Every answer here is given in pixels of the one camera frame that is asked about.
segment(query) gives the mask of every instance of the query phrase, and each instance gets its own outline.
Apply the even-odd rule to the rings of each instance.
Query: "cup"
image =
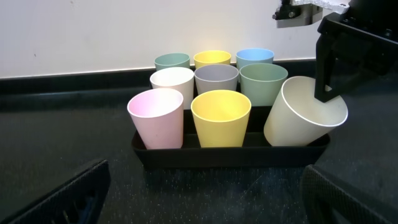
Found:
[[[198,69],[205,65],[231,63],[231,54],[222,50],[208,50],[200,52],[193,57],[195,68]]]
[[[172,88],[178,90],[184,97],[183,108],[189,110],[193,100],[193,71],[189,68],[165,68],[153,73],[150,78],[152,87]]]
[[[254,63],[240,69],[241,91],[253,106],[272,106],[288,72],[279,65]]]
[[[189,55],[183,53],[172,53],[159,56],[155,59],[156,70],[165,68],[183,67],[190,68]]]
[[[173,89],[147,90],[127,104],[147,149],[177,149],[183,138],[183,96]]]
[[[191,105],[201,147],[242,147],[251,109],[250,100],[231,90],[197,96]]]
[[[315,79],[309,77],[292,77],[282,85],[264,126],[272,146],[306,146],[347,120],[342,97],[322,103],[314,89]]]
[[[212,90],[236,91],[239,70],[232,65],[206,65],[195,70],[198,94]]]
[[[243,68],[253,63],[273,63],[274,53],[267,49],[244,49],[236,53],[236,67]]]

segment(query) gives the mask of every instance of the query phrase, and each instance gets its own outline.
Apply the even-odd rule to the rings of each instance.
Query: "black countertop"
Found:
[[[398,208],[398,77],[348,95],[349,118],[317,165]],[[144,170],[129,99],[146,88],[0,98],[0,201],[96,158],[111,186],[98,223],[306,223],[303,167]]]

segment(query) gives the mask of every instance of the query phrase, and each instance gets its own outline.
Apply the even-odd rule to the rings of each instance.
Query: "tray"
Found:
[[[138,132],[132,139],[132,148],[145,168],[287,167],[315,163],[329,144],[329,135],[308,146],[272,147],[263,133],[270,110],[270,106],[251,109],[243,147],[201,148],[192,112],[185,110],[181,149],[147,150]]]

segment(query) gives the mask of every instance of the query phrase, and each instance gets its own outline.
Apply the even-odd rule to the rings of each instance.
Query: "pink cup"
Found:
[[[147,149],[181,148],[183,96],[179,91],[147,90],[133,97],[127,110]]]

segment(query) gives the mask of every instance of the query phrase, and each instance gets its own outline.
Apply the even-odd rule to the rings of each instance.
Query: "white wall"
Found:
[[[192,58],[210,49],[314,58],[319,23],[276,29],[276,7],[277,0],[1,0],[0,78],[147,68],[162,54]]]

